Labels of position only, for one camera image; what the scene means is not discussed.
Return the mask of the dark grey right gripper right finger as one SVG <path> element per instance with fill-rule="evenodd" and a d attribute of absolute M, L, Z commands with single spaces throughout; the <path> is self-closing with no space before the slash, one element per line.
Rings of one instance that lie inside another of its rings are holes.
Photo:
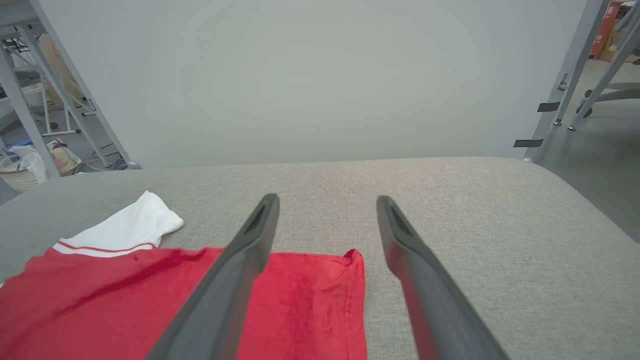
<path fill-rule="evenodd" d="M 387 267 L 400 281 L 421 360 L 507 360 L 493 333 L 399 205 L 378 196 Z"/>

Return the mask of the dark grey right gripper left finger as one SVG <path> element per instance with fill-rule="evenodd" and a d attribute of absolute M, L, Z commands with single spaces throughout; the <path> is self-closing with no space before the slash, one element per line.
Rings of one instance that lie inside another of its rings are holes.
<path fill-rule="evenodd" d="M 258 201 L 147 354 L 149 360 L 235 360 L 253 285 L 270 259 L 280 199 Z"/>

